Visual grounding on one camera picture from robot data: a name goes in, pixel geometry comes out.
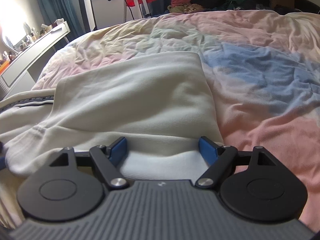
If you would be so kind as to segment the cream zip-up sweatshirt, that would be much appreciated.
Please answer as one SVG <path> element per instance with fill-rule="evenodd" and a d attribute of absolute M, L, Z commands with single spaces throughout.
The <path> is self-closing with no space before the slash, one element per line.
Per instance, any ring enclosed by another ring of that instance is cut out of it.
<path fill-rule="evenodd" d="M 198 152 L 202 136 L 223 142 L 200 57 L 193 52 L 118 62 L 1 102 L 5 163 L 21 177 L 64 147 L 87 151 L 125 137 L 125 176 L 195 180 L 207 168 Z"/>

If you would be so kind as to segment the teal curtain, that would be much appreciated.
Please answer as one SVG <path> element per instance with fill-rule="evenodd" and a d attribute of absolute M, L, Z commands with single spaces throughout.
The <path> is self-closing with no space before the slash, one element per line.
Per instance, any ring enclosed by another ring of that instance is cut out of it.
<path fill-rule="evenodd" d="M 84 30 L 76 15 L 72 0 L 37 0 L 45 24 L 54 23 L 55 20 L 63 18 L 67 21 L 71 32 L 70 41 L 84 35 Z"/>

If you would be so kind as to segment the pastel pink blue duvet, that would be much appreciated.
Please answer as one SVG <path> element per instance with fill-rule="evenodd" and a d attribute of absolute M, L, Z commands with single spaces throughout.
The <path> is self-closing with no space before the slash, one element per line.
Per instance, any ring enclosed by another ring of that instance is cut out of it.
<path fill-rule="evenodd" d="M 167 14 L 85 34 L 58 50 L 32 90 L 138 57 L 199 55 L 223 142 L 261 145 L 307 187 L 300 217 L 319 230 L 319 16 L 268 10 Z M 1 171 L 1 226 L 23 221 L 16 191 L 27 177 Z"/>

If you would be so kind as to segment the white desk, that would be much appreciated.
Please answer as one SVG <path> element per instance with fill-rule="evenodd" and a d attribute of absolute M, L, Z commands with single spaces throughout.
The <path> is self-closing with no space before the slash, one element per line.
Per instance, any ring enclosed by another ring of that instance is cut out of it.
<path fill-rule="evenodd" d="M 66 21 L 58 24 L 21 52 L 5 70 L 1 71 L 1 99 L 31 90 L 35 85 L 35 79 L 29 73 L 29 69 L 57 42 L 62 39 L 68 41 L 67 34 L 70 32 Z"/>

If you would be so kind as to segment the white radiator panel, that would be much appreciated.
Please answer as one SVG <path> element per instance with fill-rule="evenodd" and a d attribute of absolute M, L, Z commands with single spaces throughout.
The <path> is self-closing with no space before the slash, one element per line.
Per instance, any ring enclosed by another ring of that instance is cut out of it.
<path fill-rule="evenodd" d="M 126 21 L 143 18 L 138 7 L 131 12 L 124 0 L 78 0 L 85 32 L 103 29 Z"/>

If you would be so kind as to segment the dark clothes pile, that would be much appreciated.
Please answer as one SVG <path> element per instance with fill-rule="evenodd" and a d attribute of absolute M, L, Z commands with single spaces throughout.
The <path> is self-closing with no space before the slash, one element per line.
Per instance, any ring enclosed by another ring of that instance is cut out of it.
<path fill-rule="evenodd" d="M 281 15 L 301 11 L 295 0 L 171 0 L 168 5 L 168 12 L 178 14 L 226 10 L 273 10 Z"/>

